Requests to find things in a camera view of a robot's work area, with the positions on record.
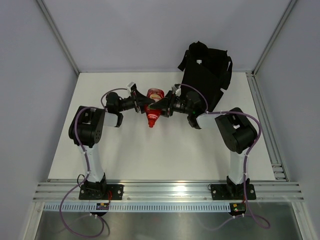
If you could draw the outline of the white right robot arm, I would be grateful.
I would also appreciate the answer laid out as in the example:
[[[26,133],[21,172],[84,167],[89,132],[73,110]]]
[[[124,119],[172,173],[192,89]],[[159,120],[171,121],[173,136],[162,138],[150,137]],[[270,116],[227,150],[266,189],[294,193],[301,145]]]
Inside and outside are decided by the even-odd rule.
[[[188,123],[195,129],[218,128],[225,146],[230,151],[230,166],[225,183],[211,183],[208,189],[213,200],[255,200],[254,185],[247,175],[247,151],[260,136],[248,116],[238,107],[217,116],[206,113],[202,106],[202,97],[196,91],[190,91],[184,99],[173,91],[150,105],[152,110],[159,110],[165,117],[174,112],[187,115]]]

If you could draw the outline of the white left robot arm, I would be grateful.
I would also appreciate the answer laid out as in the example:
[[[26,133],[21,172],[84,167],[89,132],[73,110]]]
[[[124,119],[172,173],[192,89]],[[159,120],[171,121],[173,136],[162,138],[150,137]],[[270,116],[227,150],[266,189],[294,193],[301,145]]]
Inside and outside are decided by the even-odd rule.
[[[135,83],[129,84],[125,91],[129,96],[120,97],[116,91],[105,93],[100,102],[102,108],[79,106],[68,130],[68,136],[78,147],[84,162],[83,180],[77,180],[80,200],[122,200],[124,186],[119,183],[107,182],[106,173],[102,168],[99,142],[104,124],[118,128],[123,121],[123,111],[134,109],[144,113],[144,107],[155,103],[155,100],[141,94]]]

